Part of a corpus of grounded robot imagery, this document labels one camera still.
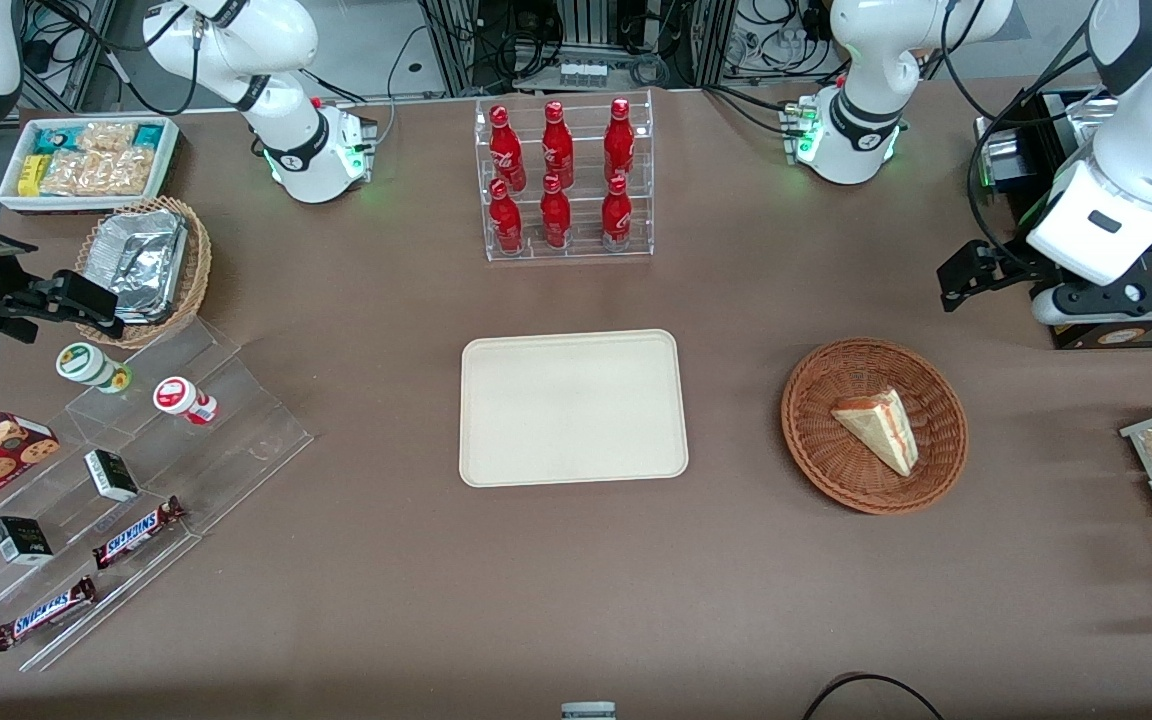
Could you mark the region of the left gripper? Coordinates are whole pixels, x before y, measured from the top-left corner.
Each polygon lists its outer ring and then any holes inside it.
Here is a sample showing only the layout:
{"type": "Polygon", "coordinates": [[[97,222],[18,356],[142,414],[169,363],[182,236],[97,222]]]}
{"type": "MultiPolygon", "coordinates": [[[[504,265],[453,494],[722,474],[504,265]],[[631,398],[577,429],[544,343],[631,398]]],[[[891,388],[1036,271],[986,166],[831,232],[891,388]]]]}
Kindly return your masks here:
{"type": "MultiPolygon", "coordinates": [[[[938,266],[945,313],[955,313],[979,293],[1005,290],[1037,279],[1038,266],[987,241],[968,241],[938,266]]],[[[1130,270],[1106,286],[1075,278],[1038,291],[1032,314],[1044,325],[1152,323],[1152,268],[1130,270]]]]}

